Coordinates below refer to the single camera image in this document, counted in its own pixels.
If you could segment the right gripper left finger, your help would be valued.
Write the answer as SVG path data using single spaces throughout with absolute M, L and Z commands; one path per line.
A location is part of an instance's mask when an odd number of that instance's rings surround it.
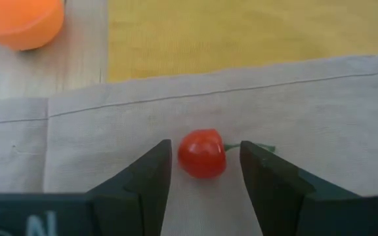
M 0 236 L 160 236 L 171 164 L 162 140 L 85 193 L 0 193 Z

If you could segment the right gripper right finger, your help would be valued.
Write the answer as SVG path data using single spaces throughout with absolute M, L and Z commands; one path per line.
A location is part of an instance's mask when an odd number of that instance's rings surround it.
M 264 236 L 378 236 L 378 195 L 355 194 L 249 141 L 240 164 Z

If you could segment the red toy cherry with stem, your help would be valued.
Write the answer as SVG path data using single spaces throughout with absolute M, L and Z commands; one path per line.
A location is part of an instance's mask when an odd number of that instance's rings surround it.
M 240 146 L 226 144 L 217 129 L 196 129 L 180 141 L 177 159 L 180 167 L 193 178 L 216 178 L 226 170 L 226 152 Z

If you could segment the smooth orange toy fruit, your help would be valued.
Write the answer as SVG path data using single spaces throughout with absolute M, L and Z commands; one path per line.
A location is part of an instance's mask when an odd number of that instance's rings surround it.
M 37 49 L 51 42 L 64 23 L 65 0 L 0 0 L 0 45 Z

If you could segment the beige cloth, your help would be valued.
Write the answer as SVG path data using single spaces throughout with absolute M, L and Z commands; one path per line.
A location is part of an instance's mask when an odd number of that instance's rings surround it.
M 378 195 L 378 55 L 228 69 L 0 101 L 0 193 L 85 193 L 162 140 L 172 147 L 160 236 L 264 236 L 240 147 L 210 179 L 179 165 L 180 141 L 217 129 L 360 196 Z

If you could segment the yellow cloth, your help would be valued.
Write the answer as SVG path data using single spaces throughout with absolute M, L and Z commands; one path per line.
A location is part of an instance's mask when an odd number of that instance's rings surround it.
M 378 54 L 378 0 L 108 0 L 108 80 Z

